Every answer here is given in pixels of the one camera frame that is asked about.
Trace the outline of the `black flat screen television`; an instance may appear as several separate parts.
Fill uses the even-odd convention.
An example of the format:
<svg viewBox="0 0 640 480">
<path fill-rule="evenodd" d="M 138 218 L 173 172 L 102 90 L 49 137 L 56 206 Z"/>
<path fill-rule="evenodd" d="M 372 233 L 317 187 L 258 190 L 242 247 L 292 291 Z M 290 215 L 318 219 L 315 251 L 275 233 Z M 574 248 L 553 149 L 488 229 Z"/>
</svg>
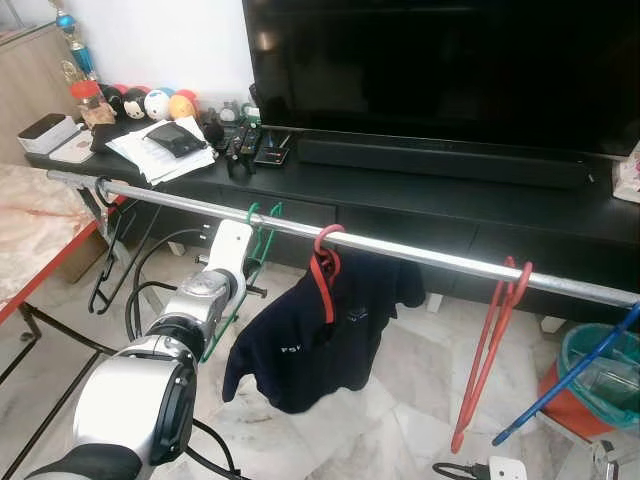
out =
<svg viewBox="0 0 640 480">
<path fill-rule="evenodd" d="M 241 0 L 265 122 L 625 155 L 630 0 Z"/>
</svg>

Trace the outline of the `black flat pouch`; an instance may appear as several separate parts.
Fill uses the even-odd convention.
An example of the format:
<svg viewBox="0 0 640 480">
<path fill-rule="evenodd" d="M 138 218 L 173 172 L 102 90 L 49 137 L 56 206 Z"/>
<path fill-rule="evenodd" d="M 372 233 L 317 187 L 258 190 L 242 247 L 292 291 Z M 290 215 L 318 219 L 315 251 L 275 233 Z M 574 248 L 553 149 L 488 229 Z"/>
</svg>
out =
<svg viewBox="0 0 640 480">
<path fill-rule="evenodd" d="M 195 154 L 195 152 L 204 150 L 209 146 L 205 140 L 201 140 L 196 134 L 175 122 L 156 124 L 151 131 L 145 134 L 145 137 L 147 140 L 154 142 L 155 145 L 164 148 L 174 157 Z"/>
</svg>

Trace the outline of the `black remote control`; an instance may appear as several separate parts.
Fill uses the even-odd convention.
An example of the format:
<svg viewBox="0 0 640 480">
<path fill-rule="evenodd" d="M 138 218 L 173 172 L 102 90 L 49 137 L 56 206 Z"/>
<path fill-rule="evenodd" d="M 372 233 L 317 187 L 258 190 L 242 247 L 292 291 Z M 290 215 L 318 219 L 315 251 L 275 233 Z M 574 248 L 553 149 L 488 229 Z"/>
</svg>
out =
<svg viewBox="0 0 640 480">
<path fill-rule="evenodd" d="M 256 173 L 255 159 L 261 131 L 255 125 L 241 125 L 230 137 L 225 156 L 227 156 L 227 172 L 229 177 L 236 175 L 237 168 L 241 168 L 247 174 Z"/>
</svg>

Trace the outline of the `navy blue polo shirt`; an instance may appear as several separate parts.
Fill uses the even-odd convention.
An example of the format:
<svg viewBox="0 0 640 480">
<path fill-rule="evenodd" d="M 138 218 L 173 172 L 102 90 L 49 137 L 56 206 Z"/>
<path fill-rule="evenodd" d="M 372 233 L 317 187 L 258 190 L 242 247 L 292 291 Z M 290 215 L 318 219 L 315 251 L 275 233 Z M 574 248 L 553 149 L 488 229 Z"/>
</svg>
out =
<svg viewBox="0 0 640 480">
<path fill-rule="evenodd" d="M 230 348 L 223 401 L 236 397 L 246 375 L 285 413 L 310 410 L 340 388 L 364 389 L 398 305 L 419 307 L 426 298 L 415 262 L 360 250 L 340 252 L 330 292 L 332 324 L 310 273 L 262 308 Z"/>
</svg>

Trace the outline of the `black soundbar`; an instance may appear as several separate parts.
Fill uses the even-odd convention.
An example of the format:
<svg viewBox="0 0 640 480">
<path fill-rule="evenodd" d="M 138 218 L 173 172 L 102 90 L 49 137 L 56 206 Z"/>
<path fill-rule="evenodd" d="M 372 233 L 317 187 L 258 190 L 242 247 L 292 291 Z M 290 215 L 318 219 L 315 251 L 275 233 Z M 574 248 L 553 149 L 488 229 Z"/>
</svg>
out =
<svg viewBox="0 0 640 480">
<path fill-rule="evenodd" d="M 449 177 L 485 182 L 577 189 L 595 180 L 588 166 L 557 160 L 493 154 L 468 154 L 330 140 L 297 143 L 302 163 L 349 166 L 379 172 Z"/>
</svg>

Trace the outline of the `silver metal clothes rail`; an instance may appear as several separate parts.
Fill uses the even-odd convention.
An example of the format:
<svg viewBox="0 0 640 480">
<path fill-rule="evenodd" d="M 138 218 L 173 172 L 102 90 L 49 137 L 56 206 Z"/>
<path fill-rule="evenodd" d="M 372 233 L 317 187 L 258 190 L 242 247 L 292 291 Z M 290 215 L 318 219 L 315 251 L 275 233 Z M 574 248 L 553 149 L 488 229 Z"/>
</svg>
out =
<svg viewBox="0 0 640 480">
<path fill-rule="evenodd" d="M 91 192 L 97 179 L 68 172 L 51 172 L 50 178 Z M 269 229 L 315 239 L 323 229 L 111 180 L 104 188 L 132 200 L 211 216 L 219 223 L 224 219 L 242 221 L 251 225 L 253 234 Z M 330 233 L 325 243 L 508 282 L 522 273 L 522 269 L 349 233 Z M 637 293 L 535 271 L 527 288 L 627 307 L 628 311 L 640 303 Z M 87 371 L 79 394 L 73 447 L 60 460 L 37 468 L 26 480 L 148 480 L 155 467 L 186 453 L 195 425 L 198 362 L 214 351 L 227 329 L 229 307 L 247 296 L 234 294 L 233 289 L 223 271 L 198 271 L 178 285 L 145 332 L 118 351 L 106 349 L 104 361 Z"/>
</svg>

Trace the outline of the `yellow red plush toy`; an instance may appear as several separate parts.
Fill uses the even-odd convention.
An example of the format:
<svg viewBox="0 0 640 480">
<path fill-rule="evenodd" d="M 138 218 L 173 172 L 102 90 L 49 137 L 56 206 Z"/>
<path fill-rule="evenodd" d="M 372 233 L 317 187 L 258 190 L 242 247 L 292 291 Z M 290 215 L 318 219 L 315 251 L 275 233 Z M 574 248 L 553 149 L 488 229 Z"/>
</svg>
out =
<svg viewBox="0 0 640 480">
<path fill-rule="evenodd" d="M 198 99 L 195 92 L 191 90 L 178 90 L 170 96 L 169 114 L 172 119 L 187 118 L 187 116 L 198 115 Z"/>
</svg>

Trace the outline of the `red plastic hanger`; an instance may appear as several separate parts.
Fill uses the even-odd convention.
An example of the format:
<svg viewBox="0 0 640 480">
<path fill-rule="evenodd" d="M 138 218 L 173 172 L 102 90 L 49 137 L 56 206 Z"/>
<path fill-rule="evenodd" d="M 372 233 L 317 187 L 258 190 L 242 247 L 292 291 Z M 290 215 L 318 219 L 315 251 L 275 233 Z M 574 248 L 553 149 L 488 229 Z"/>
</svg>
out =
<svg viewBox="0 0 640 480">
<path fill-rule="evenodd" d="M 337 279 L 340 269 L 342 269 L 342 260 L 340 260 L 340 255 L 334 248 L 324 246 L 324 241 L 330 233 L 344 232 L 344 230 L 346 229 L 340 224 L 332 224 L 321 229 L 319 236 L 315 238 L 310 264 L 308 264 L 311 278 L 314 279 L 321 303 L 323 303 L 324 323 L 326 326 L 335 323 L 332 285 L 334 280 Z"/>
<path fill-rule="evenodd" d="M 483 397 L 486 380 L 492 371 L 500 342 L 506 334 L 512 312 L 524 297 L 529 285 L 534 264 L 525 262 L 522 273 L 517 280 L 499 280 L 486 311 L 485 323 L 475 348 L 470 374 L 466 388 L 463 389 L 463 399 L 458 413 L 456 425 L 451 439 L 451 452 L 458 453 L 465 443 L 465 431 L 471 424 L 481 397 Z"/>
</svg>

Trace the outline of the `white box with black top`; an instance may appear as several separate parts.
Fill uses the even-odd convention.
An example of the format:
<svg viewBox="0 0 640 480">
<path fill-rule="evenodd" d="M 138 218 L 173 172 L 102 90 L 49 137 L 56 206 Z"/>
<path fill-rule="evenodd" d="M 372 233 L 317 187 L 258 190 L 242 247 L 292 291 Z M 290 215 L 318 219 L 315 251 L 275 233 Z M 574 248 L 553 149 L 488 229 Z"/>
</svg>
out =
<svg viewBox="0 0 640 480">
<path fill-rule="evenodd" d="M 50 113 L 28 125 L 17 136 L 19 145 L 28 154 L 49 155 L 82 131 L 81 124 L 72 116 Z"/>
</svg>

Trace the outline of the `orange bin with teal bag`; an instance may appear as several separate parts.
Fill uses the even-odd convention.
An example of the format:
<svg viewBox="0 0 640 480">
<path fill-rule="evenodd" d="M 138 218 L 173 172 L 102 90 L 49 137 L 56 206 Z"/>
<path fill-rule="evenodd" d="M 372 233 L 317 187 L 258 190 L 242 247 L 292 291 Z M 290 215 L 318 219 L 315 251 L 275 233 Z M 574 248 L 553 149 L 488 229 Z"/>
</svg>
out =
<svg viewBox="0 0 640 480">
<path fill-rule="evenodd" d="M 556 360 L 541 376 L 540 396 L 612 330 L 613 326 L 607 324 L 582 324 L 570 330 Z M 584 438 L 636 428 L 640 420 L 639 364 L 640 340 L 631 332 L 623 332 L 541 411 Z"/>
</svg>

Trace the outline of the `stack of white papers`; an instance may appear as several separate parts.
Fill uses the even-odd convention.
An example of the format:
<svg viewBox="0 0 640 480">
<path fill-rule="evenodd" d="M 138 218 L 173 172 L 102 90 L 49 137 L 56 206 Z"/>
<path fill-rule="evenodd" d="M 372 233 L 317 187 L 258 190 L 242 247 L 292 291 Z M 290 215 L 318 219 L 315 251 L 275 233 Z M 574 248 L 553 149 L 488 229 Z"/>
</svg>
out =
<svg viewBox="0 0 640 480">
<path fill-rule="evenodd" d="M 211 166 L 215 163 L 215 150 L 209 143 L 205 142 L 200 150 L 184 156 L 175 156 L 172 152 L 166 151 L 159 143 L 147 140 L 146 134 L 155 131 L 156 128 L 163 128 L 166 125 L 182 128 L 184 132 L 191 133 L 197 140 L 204 141 L 204 134 L 198 129 L 198 125 L 192 116 L 184 116 L 177 122 L 159 122 L 154 125 L 123 134 L 115 140 L 106 142 L 106 146 L 131 161 L 140 169 L 147 183 L 155 186 L 157 183 L 166 182 L 182 177 L 184 174 L 195 172 L 195 170 Z"/>
</svg>

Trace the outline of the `marble table with red edge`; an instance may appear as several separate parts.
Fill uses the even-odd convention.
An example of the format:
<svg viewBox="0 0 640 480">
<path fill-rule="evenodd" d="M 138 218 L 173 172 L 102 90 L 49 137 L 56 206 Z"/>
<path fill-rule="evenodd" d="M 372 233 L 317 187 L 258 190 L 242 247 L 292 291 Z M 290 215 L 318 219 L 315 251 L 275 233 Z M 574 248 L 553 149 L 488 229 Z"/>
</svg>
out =
<svg viewBox="0 0 640 480">
<path fill-rule="evenodd" d="M 69 186 L 32 166 L 0 165 L 0 479 L 18 477 L 97 352 L 29 314 L 29 297 L 95 232 Z"/>
</svg>

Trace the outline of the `gold trophy with blue cup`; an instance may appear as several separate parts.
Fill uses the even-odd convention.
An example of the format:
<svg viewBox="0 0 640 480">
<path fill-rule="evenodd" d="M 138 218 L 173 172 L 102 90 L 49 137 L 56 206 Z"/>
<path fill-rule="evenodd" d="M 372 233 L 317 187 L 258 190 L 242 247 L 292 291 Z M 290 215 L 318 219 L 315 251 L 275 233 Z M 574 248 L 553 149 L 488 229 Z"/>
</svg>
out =
<svg viewBox="0 0 640 480">
<path fill-rule="evenodd" d="M 67 12 L 64 0 L 49 0 L 49 3 L 56 10 L 55 24 L 63 32 L 65 40 L 68 42 L 70 55 L 72 55 L 74 63 L 76 63 L 88 81 L 99 81 L 90 49 L 84 45 L 81 35 L 78 33 L 76 18 Z"/>
</svg>

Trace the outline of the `black tv console cabinet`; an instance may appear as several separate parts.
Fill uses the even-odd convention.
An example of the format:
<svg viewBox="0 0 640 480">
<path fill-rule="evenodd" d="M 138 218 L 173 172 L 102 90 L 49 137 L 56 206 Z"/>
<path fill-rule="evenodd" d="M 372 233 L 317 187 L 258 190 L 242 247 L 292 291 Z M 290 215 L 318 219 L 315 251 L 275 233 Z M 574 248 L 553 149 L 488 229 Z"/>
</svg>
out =
<svg viewBox="0 0 640 480">
<path fill-rule="evenodd" d="M 230 175 L 224 163 L 163 183 L 164 192 L 541 274 L 639 292 L 640 210 L 612 195 L 611 169 L 588 186 L 550 189 L 306 164 Z"/>
</svg>

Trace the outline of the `black mouse plush toy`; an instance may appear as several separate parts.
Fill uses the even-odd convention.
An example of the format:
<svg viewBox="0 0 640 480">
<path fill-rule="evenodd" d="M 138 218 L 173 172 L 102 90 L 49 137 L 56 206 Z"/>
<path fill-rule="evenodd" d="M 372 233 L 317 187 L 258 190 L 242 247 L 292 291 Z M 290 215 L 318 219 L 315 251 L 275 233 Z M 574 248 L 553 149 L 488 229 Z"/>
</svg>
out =
<svg viewBox="0 0 640 480">
<path fill-rule="evenodd" d="M 124 93 L 127 92 L 127 87 L 123 87 L 122 84 L 105 83 L 99 83 L 99 87 L 106 104 L 113 109 L 116 118 L 123 118 L 125 116 Z"/>
<path fill-rule="evenodd" d="M 148 88 L 146 87 L 131 87 L 123 93 L 122 109 L 123 113 L 127 115 L 129 119 L 148 119 L 148 114 L 145 106 L 148 92 L 150 92 L 150 90 L 148 90 Z"/>
</svg>

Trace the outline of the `light wood cabinet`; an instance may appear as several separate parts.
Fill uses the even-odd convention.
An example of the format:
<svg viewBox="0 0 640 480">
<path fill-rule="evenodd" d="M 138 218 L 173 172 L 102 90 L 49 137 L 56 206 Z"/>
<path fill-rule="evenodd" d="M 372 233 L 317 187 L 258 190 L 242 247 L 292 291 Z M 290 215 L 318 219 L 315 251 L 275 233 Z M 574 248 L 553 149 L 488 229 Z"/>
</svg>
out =
<svg viewBox="0 0 640 480">
<path fill-rule="evenodd" d="M 69 60 L 67 41 L 54 23 L 0 42 L 0 164 L 27 164 L 17 136 L 28 125 L 50 113 L 78 115 L 63 72 Z"/>
</svg>

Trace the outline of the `pale pink flat box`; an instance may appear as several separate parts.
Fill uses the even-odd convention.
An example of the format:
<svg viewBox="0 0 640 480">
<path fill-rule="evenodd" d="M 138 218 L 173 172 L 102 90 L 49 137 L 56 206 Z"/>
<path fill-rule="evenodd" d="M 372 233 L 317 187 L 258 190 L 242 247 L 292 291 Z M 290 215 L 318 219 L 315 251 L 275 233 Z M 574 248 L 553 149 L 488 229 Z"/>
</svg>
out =
<svg viewBox="0 0 640 480">
<path fill-rule="evenodd" d="M 59 163 L 82 164 L 93 155 L 93 132 L 79 131 L 63 145 L 50 152 L 50 159 Z"/>
</svg>

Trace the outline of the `white blue plush toy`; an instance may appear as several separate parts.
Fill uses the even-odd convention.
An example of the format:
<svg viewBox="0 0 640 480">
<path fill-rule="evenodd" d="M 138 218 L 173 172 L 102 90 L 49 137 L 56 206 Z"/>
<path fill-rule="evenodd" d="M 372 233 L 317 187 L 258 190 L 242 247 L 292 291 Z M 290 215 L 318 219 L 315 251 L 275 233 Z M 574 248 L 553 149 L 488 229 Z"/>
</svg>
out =
<svg viewBox="0 0 640 480">
<path fill-rule="evenodd" d="M 172 109 L 170 109 L 170 101 L 172 101 L 174 91 L 169 88 L 155 88 L 147 92 L 143 99 L 143 110 L 147 118 L 156 120 L 156 122 L 168 122 L 172 119 Z"/>
</svg>

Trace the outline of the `blue plastic hanger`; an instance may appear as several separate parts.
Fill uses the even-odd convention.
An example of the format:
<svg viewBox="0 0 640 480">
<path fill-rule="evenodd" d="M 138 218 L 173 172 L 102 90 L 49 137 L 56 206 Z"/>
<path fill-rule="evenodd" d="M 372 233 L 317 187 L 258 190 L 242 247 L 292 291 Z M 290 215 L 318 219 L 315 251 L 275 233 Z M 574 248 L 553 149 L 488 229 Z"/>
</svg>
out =
<svg viewBox="0 0 640 480">
<path fill-rule="evenodd" d="M 522 412 L 511 425 L 500 431 L 500 433 L 495 436 L 492 445 L 500 445 L 503 442 L 506 442 L 509 436 L 515 434 L 517 430 L 521 429 L 522 425 L 525 425 L 527 421 L 536 415 L 536 413 L 543 410 L 543 408 L 552 402 L 553 399 L 562 392 L 562 390 L 566 389 L 568 385 L 577 378 L 577 376 L 580 376 L 582 372 L 588 369 L 591 362 L 594 362 L 596 358 L 602 356 L 607 349 L 611 348 L 612 344 L 636 323 L 639 316 L 640 303 L 635 303 L 635 305 L 631 307 L 631 310 L 628 311 L 626 319 L 623 320 L 622 323 L 614 325 L 611 332 L 605 335 L 605 337 L 603 337 L 593 349 L 590 349 L 588 353 L 585 353 L 585 356 L 582 356 L 580 360 L 571 367 L 571 370 L 568 370 L 566 375 L 559 376 L 557 383 L 554 384 L 553 387 L 550 387 L 547 392 L 541 394 L 541 396 L 536 399 L 536 401 L 532 403 L 527 410 Z"/>
</svg>

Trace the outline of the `black round gadget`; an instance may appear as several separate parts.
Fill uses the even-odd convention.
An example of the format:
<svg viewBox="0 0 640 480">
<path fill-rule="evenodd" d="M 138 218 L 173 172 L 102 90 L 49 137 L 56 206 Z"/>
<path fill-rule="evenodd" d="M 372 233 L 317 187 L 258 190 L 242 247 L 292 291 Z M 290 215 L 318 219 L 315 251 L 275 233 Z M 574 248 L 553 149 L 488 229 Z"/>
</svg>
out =
<svg viewBox="0 0 640 480">
<path fill-rule="evenodd" d="M 221 150 L 225 147 L 225 140 L 227 140 L 227 134 L 220 120 L 209 120 L 201 125 L 201 131 L 204 133 L 205 140 L 216 150 Z"/>
</svg>

